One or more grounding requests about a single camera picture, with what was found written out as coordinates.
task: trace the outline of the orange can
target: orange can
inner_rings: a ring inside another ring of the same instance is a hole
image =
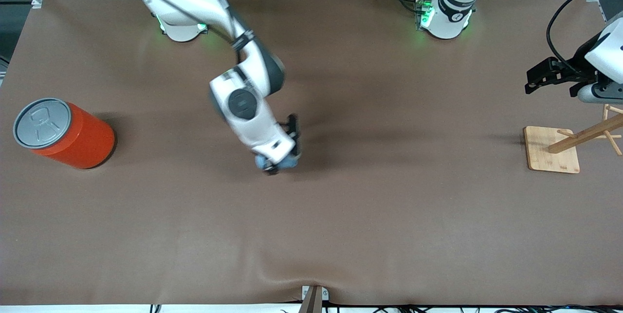
[[[37,155],[79,169],[102,164],[116,142],[106,122],[56,98],[43,98],[22,109],[13,124],[13,136]]]

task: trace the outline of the silver lid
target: silver lid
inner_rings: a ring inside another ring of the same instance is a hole
[[[22,109],[13,124],[13,137],[25,148],[49,147],[67,133],[71,121],[72,111],[67,103],[43,98]]]

